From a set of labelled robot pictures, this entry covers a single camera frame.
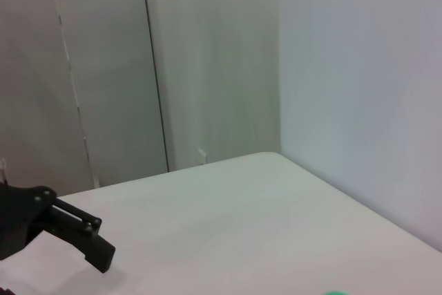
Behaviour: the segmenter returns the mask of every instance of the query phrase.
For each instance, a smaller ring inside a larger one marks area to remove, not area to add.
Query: power outlet
[[[202,149],[198,149],[198,166],[207,164],[207,153]]]

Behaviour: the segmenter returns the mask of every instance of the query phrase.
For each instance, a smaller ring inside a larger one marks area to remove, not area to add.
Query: white table
[[[442,294],[442,254],[260,153],[63,198],[103,219],[106,274],[42,234],[0,263],[17,295]]]

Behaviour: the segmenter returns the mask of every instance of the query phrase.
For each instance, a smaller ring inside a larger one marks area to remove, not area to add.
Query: gray partition wall
[[[57,0],[94,176],[167,172],[145,0]]]
[[[0,0],[0,158],[11,185],[92,189],[55,0]]]

